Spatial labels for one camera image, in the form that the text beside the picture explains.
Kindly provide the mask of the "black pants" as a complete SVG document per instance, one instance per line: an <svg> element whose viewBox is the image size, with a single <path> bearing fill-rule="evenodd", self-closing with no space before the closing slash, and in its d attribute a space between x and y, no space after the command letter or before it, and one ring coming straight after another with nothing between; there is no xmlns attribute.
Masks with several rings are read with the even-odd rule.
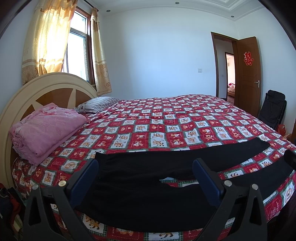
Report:
<svg viewBox="0 0 296 241"><path fill-rule="evenodd" d="M99 173L77 209L107 226L134 232L203 228L217 208L209 204L200 185L172 187L162 180L193 180L196 159L202 159L214 172L225 171L269 146L253 138L186 151L97 153Z"/></svg>

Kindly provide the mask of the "clothes pile beside bed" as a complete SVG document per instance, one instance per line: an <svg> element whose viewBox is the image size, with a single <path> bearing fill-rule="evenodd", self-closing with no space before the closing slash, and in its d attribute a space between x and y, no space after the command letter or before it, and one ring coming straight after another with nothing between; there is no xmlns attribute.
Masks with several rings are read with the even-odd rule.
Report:
<svg viewBox="0 0 296 241"><path fill-rule="evenodd" d="M1 183L1 240L23 239L23 211L14 190Z"/></svg>

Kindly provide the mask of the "pink folded blanket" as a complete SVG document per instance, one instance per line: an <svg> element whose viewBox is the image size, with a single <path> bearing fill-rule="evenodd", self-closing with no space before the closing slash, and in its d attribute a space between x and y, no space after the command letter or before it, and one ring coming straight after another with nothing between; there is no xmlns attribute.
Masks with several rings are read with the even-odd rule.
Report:
<svg viewBox="0 0 296 241"><path fill-rule="evenodd" d="M15 123L9 135L18 155L37 166L85 123L86 117L74 109L50 103Z"/></svg>

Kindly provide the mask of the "red bag on floor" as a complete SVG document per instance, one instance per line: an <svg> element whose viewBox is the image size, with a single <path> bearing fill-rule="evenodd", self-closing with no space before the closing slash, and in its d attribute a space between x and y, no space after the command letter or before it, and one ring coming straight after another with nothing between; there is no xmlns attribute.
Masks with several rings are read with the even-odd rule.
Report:
<svg viewBox="0 0 296 241"><path fill-rule="evenodd" d="M277 131L282 137L284 137L284 136L286 135L285 125L278 125L276 131Z"/></svg>

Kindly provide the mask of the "black folding chair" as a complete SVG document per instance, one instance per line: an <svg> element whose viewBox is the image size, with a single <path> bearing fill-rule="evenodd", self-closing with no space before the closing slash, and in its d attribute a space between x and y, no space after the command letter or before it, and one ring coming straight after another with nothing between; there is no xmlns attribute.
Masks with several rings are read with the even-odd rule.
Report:
<svg viewBox="0 0 296 241"><path fill-rule="evenodd" d="M281 92L269 90L265 94L258 119L276 130L282 122L286 107L287 101L285 100L285 95Z"/></svg>

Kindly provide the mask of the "red patterned bed quilt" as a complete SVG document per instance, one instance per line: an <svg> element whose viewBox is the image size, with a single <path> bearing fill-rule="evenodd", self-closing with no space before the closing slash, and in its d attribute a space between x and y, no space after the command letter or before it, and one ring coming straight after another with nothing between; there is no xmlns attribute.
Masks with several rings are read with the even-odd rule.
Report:
<svg viewBox="0 0 296 241"><path fill-rule="evenodd" d="M17 190L28 197L42 187L67 180L97 152L181 151L239 143L259 137L267 150L220 172L222 179L253 173L276 162L295 145L251 114L209 95L122 100L98 114L61 144L39 166L16 159L12 176Z"/></svg>

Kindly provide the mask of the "striped pillow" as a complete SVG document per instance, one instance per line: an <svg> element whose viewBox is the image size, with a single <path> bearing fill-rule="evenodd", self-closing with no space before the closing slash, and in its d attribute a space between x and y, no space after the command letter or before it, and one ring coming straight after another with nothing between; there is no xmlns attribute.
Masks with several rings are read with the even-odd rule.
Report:
<svg viewBox="0 0 296 241"><path fill-rule="evenodd" d="M117 104L119 99L110 96L93 98L82 104L79 104L75 109L78 113L100 113L104 109Z"/></svg>

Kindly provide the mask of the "brown wooden door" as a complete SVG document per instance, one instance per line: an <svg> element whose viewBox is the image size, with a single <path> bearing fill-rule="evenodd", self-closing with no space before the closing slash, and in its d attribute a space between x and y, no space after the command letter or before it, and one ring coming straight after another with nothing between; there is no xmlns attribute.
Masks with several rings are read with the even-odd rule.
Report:
<svg viewBox="0 0 296 241"><path fill-rule="evenodd" d="M252 66L244 63L244 53L251 52L254 59ZM238 80L236 80L235 104L252 116L257 117L261 99L261 63L256 37L237 41ZM260 81L260 87L254 83Z"/></svg>

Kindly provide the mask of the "cream wooden headboard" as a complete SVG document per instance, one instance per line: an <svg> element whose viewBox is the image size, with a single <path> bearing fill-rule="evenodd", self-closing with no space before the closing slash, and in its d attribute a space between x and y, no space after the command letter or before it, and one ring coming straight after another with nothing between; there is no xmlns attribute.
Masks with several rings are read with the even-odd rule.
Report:
<svg viewBox="0 0 296 241"><path fill-rule="evenodd" d="M97 97L95 88L82 78L56 72L39 76L19 89L1 113L1 183L13 187L11 164L16 158L9 137L11 126L51 102L62 108L75 108Z"/></svg>

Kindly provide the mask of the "red double happiness decal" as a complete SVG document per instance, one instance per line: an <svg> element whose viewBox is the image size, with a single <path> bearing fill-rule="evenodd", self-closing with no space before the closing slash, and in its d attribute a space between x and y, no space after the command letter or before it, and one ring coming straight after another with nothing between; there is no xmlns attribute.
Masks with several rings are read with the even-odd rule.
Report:
<svg viewBox="0 0 296 241"><path fill-rule="evenodd" d="M252 58L251 52L245 52L244 54L244 63L246 66L252 66L254 59Z"/></svg>

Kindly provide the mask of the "right yellow curtain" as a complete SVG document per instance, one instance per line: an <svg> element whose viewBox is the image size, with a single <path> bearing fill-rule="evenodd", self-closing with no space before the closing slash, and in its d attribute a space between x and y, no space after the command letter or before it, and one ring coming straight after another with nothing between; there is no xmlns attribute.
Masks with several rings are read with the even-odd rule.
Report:
<svg viewBox="0 0 296 241"><path fill-rule="evenodd" d="M91 45L92 45L92 62L94 80L97 90L97 95L101 96L112 92L111 83L108 74L107 63L100 37L100 24L98 9L92 8L91 19Z"/></svg>

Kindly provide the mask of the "yellow curtain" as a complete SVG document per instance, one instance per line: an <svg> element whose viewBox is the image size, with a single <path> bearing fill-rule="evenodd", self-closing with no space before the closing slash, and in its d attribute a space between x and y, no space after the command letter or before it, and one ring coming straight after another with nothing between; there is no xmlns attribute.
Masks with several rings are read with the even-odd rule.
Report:
<svg viewBox="0 0 296 241"><path fill-rule="evenodd" d="M97 90L97 95L101 96L112 92L111 83L108 74L107 63L100 37L100 24L98 9L92 8L91 19L91 45L92 45L92 62L94 80Z"/></svg>
<svg viewBox="0 0 296 241"><path fill-rule="evenodd" d="M22 84L61 72L77 1L39 1L23 48Z"/></svg>

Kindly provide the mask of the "window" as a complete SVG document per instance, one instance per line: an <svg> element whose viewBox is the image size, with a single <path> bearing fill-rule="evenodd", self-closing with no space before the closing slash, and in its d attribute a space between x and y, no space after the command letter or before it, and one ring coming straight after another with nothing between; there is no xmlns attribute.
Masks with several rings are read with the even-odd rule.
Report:
<svg viewBox="0 0 296 241"><path fill-rule="evenodd" d="M92 68L90 14L77 7L70 24L62 71L76 75L93 85Z"/></svg>

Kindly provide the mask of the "left yellow curtain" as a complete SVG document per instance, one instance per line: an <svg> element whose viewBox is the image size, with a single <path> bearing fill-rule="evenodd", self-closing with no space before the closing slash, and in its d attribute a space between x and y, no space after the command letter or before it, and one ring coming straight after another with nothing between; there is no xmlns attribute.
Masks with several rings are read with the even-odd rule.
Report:
<svg viewBox="0 0 296 241"><path fill-rule="evenodd" d="M39 1L23 48L22 84L61 72L77 1Z"/></svg>

